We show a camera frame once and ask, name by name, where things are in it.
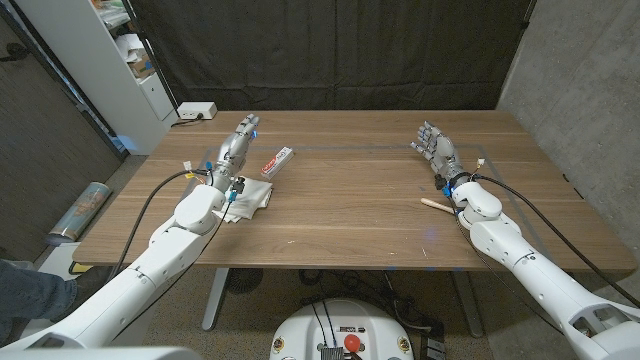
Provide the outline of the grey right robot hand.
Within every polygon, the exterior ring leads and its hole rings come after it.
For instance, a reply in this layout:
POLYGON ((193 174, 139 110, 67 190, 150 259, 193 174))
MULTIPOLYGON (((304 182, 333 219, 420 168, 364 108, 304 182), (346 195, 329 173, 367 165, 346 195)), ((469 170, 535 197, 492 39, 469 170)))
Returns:
POLYGON ((455 188, 470 180, 470 173, 464 170, 451 139, 438 127, 425 121, 417 131, 417 138, 411 147, 429 162, 437 185, 455 188))

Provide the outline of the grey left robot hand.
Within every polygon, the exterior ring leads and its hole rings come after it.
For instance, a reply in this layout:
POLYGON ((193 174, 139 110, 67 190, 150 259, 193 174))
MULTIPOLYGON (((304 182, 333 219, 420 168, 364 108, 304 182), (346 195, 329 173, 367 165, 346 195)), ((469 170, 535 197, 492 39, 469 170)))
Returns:
POLYGON ((210 171, 211 186, 225 192, 246 162, 250 143, 256 137, 260 117, 247 115, 222 143, 216 162, 210 171))

